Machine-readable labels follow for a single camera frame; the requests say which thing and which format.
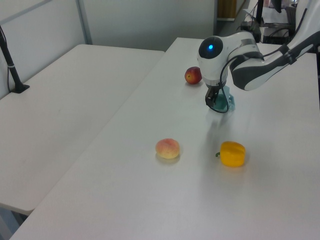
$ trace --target white robotic arm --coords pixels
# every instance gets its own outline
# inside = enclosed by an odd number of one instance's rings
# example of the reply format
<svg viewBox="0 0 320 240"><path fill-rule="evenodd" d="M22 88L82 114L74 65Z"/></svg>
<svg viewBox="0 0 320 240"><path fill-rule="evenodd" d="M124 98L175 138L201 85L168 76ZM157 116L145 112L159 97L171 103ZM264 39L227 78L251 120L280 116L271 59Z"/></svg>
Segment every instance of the white robotic arm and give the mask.
<svg viewBox="0 0 320 240"><path fill-rule="evenodd" d="M267 60L249 32L239 32L228 37L211 36L201 43L198 63L202 79L209 87L207 96L216 96L226 84L227 69L222 73L221 79L220 74L228 60L232 59L230 71L234 85L249 91L258 88L275 73L293 64L313 46L320 44L320 0L300 1L301 4L297 6L299 22L294 38L288 45L282 45Z"/></svg>

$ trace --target red apple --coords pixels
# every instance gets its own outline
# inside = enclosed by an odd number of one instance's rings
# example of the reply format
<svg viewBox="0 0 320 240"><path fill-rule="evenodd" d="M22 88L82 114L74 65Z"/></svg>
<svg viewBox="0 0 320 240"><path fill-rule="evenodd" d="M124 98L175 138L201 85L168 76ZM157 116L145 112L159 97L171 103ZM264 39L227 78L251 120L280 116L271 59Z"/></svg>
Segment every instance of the red apple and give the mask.
<svg viewBox="0 0 320 240"><path fill-rule="evenodd" d="M202 79L200 68L197 66L192 66L188 68L184 74L184 78L186 82L189 84L199 83Z"/></svg>

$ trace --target yellow bell pepper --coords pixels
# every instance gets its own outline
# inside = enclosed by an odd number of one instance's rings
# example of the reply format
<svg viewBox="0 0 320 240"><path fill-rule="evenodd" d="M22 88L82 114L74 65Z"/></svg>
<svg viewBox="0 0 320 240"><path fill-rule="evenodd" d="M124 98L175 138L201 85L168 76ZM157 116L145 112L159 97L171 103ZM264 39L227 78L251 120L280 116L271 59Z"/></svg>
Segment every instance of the yellow bell pepper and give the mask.
<svg viewBox="0 0 320 240"><path fill-rule="evenodd" d="M225 141L221 144L220 152L221 162L228 167L240 167L245 163L246 149L240 143L234 141Z"/></svg>

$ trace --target table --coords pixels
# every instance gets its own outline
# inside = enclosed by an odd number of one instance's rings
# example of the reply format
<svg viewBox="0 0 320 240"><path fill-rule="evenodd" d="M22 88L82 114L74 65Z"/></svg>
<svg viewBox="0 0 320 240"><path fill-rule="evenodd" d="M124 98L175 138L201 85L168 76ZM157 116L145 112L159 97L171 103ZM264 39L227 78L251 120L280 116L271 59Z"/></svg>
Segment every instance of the table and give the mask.
<svg viewBox="0 0 320 240"><path fill-rule="evenodd" d="M201 42L172 44L12 240L318 239L316 56L253 91L229 75L236 110L219 114L184 80ZM179 141L177 162L156 156L163 138ZM224 141L246 147L243 167L215 158Z"/></svg>
<svg viewBox="0 0 320 240"><path fill-rule="evenodd" d="M78 45L0 100L0 207L29 215L164 52Z"/></svg>

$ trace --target white wall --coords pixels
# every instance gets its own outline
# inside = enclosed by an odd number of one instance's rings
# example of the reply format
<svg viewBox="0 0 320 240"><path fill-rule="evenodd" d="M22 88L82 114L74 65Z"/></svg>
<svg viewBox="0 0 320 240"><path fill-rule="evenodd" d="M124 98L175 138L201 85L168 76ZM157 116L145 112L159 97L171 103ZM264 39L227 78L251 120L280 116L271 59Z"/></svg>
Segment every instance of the white wall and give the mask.
<svg viewBox="0 0 320 240"><path fill-rule="evenodd" d="M22 82L85 43L76 0L51 0L1 26ZM0 99L7 93L7 63L0 51Z"/></svg>
<svg viewBox="0 0 320 240"><path fill-rule="evenodd" d="M166 51L213 34L215 0L80 0L94 45Z"/></svg>

